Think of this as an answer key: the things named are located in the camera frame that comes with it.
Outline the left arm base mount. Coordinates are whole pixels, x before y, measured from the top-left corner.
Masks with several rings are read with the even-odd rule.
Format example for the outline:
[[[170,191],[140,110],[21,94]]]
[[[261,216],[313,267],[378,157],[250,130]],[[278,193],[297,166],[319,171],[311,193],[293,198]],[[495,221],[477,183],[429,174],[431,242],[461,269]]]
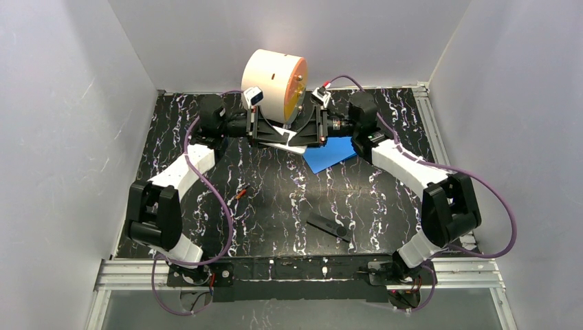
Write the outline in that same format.
[[[230,287],[234,283],[234,265],[218,261],[209,265],[186,268],[169,265],[169,287]]]

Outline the black remote control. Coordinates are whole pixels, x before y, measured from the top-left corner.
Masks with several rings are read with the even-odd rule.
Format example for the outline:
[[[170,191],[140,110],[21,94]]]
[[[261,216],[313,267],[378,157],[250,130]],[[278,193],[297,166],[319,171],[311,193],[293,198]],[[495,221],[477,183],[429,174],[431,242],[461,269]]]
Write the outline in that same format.
[[[350,229],[344,227],[341,223],[336,223],[335,221],[315,213],[310,213],[306,222],[309,225],[345,242],[351,241]]]

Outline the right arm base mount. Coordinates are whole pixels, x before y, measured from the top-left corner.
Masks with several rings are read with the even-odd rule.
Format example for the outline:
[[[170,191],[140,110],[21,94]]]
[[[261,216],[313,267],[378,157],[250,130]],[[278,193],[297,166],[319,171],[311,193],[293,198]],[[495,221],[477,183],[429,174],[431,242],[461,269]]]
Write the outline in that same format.
[[[364,268],[368,282],[373,286],[403,285],[411,289],[432,285],[434,265],[422,263],[412,269],[390,260],[370,261]]]

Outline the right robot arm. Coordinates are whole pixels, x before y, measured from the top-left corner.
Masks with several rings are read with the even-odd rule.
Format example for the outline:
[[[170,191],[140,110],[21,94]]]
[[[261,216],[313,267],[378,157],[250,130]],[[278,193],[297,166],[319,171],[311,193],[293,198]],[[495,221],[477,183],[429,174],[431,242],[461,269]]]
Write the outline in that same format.
[[[289,141],[291,146],[320,147],[330,137],[349,137],[355,153],[398,179],[421,200],[421,229],[392,255],[395,272],[409,274],[481,224],[472,179],[424,165],[392,131],[378,126],[374,97],[364,91],[349,98],[348,115],[329,113],[331,92],[321,87],[309,121]]]

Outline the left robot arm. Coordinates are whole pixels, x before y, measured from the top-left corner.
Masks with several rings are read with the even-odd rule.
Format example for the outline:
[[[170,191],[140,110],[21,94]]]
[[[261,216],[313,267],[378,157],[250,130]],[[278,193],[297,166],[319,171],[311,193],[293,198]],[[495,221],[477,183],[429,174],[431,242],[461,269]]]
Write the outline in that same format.
[[[278,132],[263,115],[259,105],[263,91],[259,87],[250,87],[241,96],[245,109],[232,117],[227,115],[220,95],[204,96],[197,117],[188,127],[183,153],[161,173],[131,184],[124,222],[127,238],[187,269],[209,265],[226,255],[234,234],[232,213],[205,172],[223,155],[227,138],[247,138],[250,145],[256,146],[265,142],[286,144],[289,137],[288,133]],[[207,261],[202,259],[203,250],[183,233],[181,200],[198,181],[217,198],[228,225],[227,242],[218,255]]]

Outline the white remote control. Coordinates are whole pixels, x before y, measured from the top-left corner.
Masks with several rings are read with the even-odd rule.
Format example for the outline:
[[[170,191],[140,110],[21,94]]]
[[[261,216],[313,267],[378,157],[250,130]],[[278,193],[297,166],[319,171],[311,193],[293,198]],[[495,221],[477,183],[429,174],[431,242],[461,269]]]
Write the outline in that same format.
[[[270,146],[276,149],[284,150],[290,153],[294,153],[297,155],[303,155],[307,150],[306,146],[291,146],[290,141],[296,135],[296,132],[290,131],[281,127],[275,127],[275,130],[278,131],[284,138],[286,138],[285,142],[283,143],[268,143],[268,142],[261,142],[263,146]]]

